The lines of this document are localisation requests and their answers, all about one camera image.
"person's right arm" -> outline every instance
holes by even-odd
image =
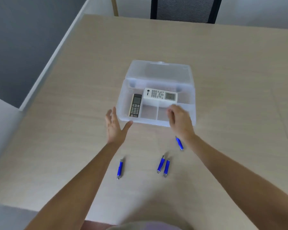
[[[167,111],[174,133],[201,159],[232,200],[259,229],[288,230],[288,195],[195,135],[188,112]]]

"storage box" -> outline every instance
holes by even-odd
[[[146,105],[143,98],[139,117],[129,116],[133,94],[143,94],[145,88],[177,92],[177,105],[188,111],[193,126],[196,124],[195,88],[190,66],[133,60],[123,82],[116,105],[120,120],[169,127],[167,107]]]

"hand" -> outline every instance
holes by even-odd
[[[169,125],[178,138],[186,142],[195,135],[189,113],[180,106],[170,105],[167,116]]]
[[[113,107],[113,110],[108,110],[105,119],[107,126],[108,143],[115,143],[121,146],[126,139],[127,131],[133,124],[133,121],[129,121],[128,123],[126,123],[123,130],[121,130],[121,127],[119,126],[119,120],[116,116],[115,107]]]

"remote control screen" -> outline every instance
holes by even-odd
[[[165,93],[165,99],[168,99],[168,100],[175,100],[175,94],[172,94],[172,93]]]
[[[141,98],[140,97],[134,97],[133,98],[133,104],[140,104],[141,103]]]

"white remote control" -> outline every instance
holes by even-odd
[[[143,99],[151,101],[166,102],[167,104],[177,103],[178,95],[176,92],[169,92],[165,90],[145,88]]]

